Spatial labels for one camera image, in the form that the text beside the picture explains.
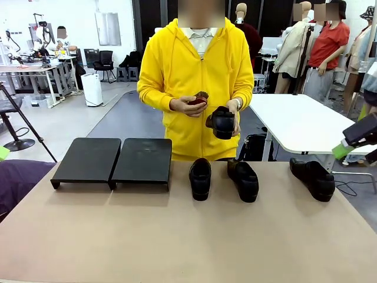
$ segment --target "black leather shoe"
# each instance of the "black leather shoe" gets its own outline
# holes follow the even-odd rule
[[[228,175],[237,186],[240,199],[244,202],[255,202],[259,191],[257,174],[246,162],[228,161]]]
[[[208,198],[211,186],[211,164],[205,158],[197,159],[189,173],[193,198],[203,201]]]
[[[234,129],[234,114],[227,107],[219,106],[208,116],[206,127],[213,129],[218,139],[230,140]]]
[[[317,161],[300,162],[295,158],[289,160],[293,175],[304,183],[313,198],[328,202],[335,191],[334,176],[329,174]]]

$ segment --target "table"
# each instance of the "table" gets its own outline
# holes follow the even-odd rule
[[[78,84],[77,84],[77,79],[76,79],[76,68],[73,64],[73,59],[75,59],[76,56],[67,56],[67,55],[61,55],[61,56],[58,56],[58,59],[59,60],[67,60],[71,63],[71,67],[72,67],[72,72],[73,72],[73,77],[75,79],[75,86],[76,86],[76,90],[78,90]]]
[[[53,107],[53,106],[56,106],[57,104],[59,104],[60,101],[57,101],[57,99],[55,97],[54,89],[52,87],[51,80],[50,80],[49,75],[48,75],[48,71],[52,70],[53,73],[54,73],[54,77],[56,78],[56,76],[55,76],[55,72],[56,72],[56,75],[57,75],[56,67],[57,66],[51,66],[49,68],[41,68],[41,66],[31,65],[28,68],[18,68],[16,65],[9,65],[9,66],[0,66],[0,73],[6,74],[9,85],[11,87],[12,94],[15,94],[15,86],[14,86],[14,83],[13,83],[13,80],[12,80],[12,77],[14,77],[14,75],[12,75],[12,73],[23,73],[23,76],[30,77],[31,78],[31,84],[32,84],[35,92],[36,91],[38,92],[38,87],[37,87],[37,82],[35,81],[34,77],[45,77],[47,79],[48,87],[49,87],[51,97],[52,97],[52,100],[53,100],[53,104],[52,104],[51,107]]]
[[[263,161],[268,160],[274,136],[287,152],[325,154],[323,166],[335,173],[332,149],[345,138],[343,131],[355,122],[304,94],[254,94],[250,107],[268,129]],[[367,155],[375,149],[377,146],[363,146],[351,154]],[[369,173],[361,174],[374,180]]]
[[[172,162],[170,193],[67,184],[55,168],[0,224],[0,278],[34,282],[375,283],[377,235],[337,190],[311,197],[286,162],[250,163],[243,203],[213,162],[210,196],[192,199],[190,162]]]

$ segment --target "yellow hoodie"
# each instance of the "yellow hoodie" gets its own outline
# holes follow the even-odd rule
[[[241,97],[249,106],[254,86],[249,46],[243,31],[227,18],[217,30],[204,58],[177,26],[177,19],[149,40],[141,63],[137,91],[140,100],[164,111],[165,138],[173,141],[173,160],[217,160],[236,157],[240,135],[220,140],[206,127],[206,119],[218,106]],[[208,93],[208,107],[200,117],[171,111],[170,100]]]

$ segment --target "green object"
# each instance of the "green object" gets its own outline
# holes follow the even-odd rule
[[[4,146],[0,146],[0,161],[4,161],[9,152],[11,152],[9,149],[6,149]]]
[[[366,116],[365,104],[363,104],[363,107],[361,108],[361,112],[360,112],[358,121],[360,121],[361,119],[363,119],[365,116]]]
[[[334,154],[335,158],[339,160],[342,157],[345,157],[352,150],[354,150],[354,148],[351,146],[345,147],[344,145],[339,144],[332,149],[332,153]]]

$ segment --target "white appliance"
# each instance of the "white appliance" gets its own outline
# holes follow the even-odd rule
[[[102,89],[100,83],[100,75],[85,74],[81,76],[82,87],[84,88],[84,95],[87,106],[100,106],[104,99],[102,97]]]

